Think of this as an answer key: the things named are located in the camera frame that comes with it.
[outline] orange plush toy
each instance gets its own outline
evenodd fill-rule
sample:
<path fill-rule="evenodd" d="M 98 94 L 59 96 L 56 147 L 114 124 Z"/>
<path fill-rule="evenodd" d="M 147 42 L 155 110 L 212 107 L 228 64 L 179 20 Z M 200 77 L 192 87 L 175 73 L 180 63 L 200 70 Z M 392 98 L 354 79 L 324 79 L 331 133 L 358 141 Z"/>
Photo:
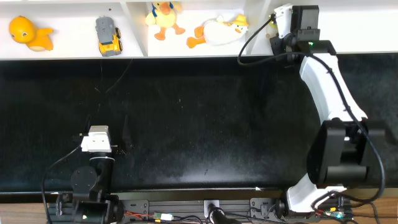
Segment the orange plush toy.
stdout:
<path fill-rule="evenodd" d="M 10 22 L 9 31 L 12 39 L 17 43 L 26 44 L 33 51 L 40 52 L 53 49 L 49 37 L 53 30 L 50 28 L 38 29 L 23 16 L 18 16 Z"/>

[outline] duck beak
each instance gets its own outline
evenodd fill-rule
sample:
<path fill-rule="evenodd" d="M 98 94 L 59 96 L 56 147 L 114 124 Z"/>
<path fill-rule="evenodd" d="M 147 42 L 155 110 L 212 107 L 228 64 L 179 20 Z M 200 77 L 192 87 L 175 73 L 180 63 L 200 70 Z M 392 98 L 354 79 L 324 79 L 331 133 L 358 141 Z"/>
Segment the duck beak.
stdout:
<path fill-rule="evenodd" d="M 170 4 L 169 4 L 168 2 L 162 3 L 162 4 L 160 5 L 160 11 L 161 11 L 163 14 L 165 14 L 165 15 L 169 15 L 171 10 L 172 10 L 172 9 L 170 8 Z"/>

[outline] blue vest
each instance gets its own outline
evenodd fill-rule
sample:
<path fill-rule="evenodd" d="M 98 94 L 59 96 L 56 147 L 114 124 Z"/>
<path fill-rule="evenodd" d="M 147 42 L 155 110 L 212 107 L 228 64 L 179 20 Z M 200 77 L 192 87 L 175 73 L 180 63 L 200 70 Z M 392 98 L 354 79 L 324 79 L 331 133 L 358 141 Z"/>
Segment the blue vest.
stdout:
<path fill-rule="evenodd" d="M 170 8 L 171 9 L 174 8 L 174 6 L 173 6 L 173 4 L 171 2 L 170 2 Z M 156 7 L 154 6 L 154 3 L 152 3 L 152 14 L 154 15 L 154 17 L 157 17 L 157 14 L 156 14 L 155 10 L 156 10 Z"/>

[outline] plush toy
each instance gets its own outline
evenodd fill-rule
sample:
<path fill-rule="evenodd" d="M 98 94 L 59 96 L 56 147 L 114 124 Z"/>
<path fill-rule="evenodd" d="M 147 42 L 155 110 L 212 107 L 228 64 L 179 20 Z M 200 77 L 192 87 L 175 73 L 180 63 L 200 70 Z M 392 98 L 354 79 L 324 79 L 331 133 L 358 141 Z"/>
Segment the plush toy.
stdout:
<path fill-rule="evenodd" d="M 49 37 L 53 30 L 50 28 L 38 29 L 23 16 L 18 16 L 10 22 L 9 31 L 13 40 L 20 44 L 26 44 L 33 51 L 40 52 L 53 49 Z"/>
<path fill-rule="evenodd" d="M 160 27 L 160 32 L 155 34 L 155 38 L 158 40 L 166 39 L 166 30 L 170 27 L 175 29 L 175 34 L 180 35 L 185 32 L 185 29 L 179 27 L 176 24 L 177 15 L 175 10 L 181 11 L 182 6 L 177 2 L 153 2 L 152 12 L 148 14 L 145 19 L 145 23 L 150 26 L 157 24 Z"/>
<path fill-rule="evenodd" d="M 212 46 L 232 43 L 242 38 L 248 31 L 249 24 L 246 16 L 238 15 L 232 22 L 225 22 L 222 16 L 210 19 L 203 26 L 195 29 L 195 37 L 189 37 L 187 45 L 194 48 L 198 44 L 209 44 Z"/>

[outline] toy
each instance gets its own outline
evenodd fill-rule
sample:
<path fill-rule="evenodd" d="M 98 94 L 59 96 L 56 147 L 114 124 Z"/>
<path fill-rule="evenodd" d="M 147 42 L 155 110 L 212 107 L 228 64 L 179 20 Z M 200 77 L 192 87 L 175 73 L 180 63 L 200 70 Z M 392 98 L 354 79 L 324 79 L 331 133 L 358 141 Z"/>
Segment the toy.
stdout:
<path fill-rule="evenodd" d="M 100 17 L 95 20 L 98 36 L 99 51 L 102 56 L 113 56 L 122 53 L 123 46 L 120 41 L 121 34 L 119 28 L 114 26 L 113 19 L 110 17 Z"/>
<path fill-rule="evenodd" d="M 180 35 L 185 32 L 184 28 L 179 27 L 176 24 L 177 15 L 174 11 L 181 11 L 182 6 L 177 2 L 153 2 L 152 12 L 148 14 L 145 19 L 145 23 L 150 26 L 157 24 L 160 27 L 160 32 L 155 34 L 155 38 L 158 40 L 166 39 L 166 30 L 170 27 L 175 29 L 175 34 Z"/>
<path fill-rule="evenodd" d="M 232 43 L 242 38 L 248 31 L 249 24 L 246 16 L 239 14 L 233 22 L 224 22 L 224 18 L 210 19 L 203 26 L 195 29 L 195 37 L 189 37 L 187 45 L 194 48 L 198 44 L 209 44 L 212 46 Z"/>
<path fill-rule="evenodd" d="M 50 28 L 38 29 L 23 16 L 18 16 L 10 22 L 9 32 L 13 40 L 20 44 L 26 44 L 33 51 L 41 52 L 53 49 L 49 37 L 53 30 Z"/>

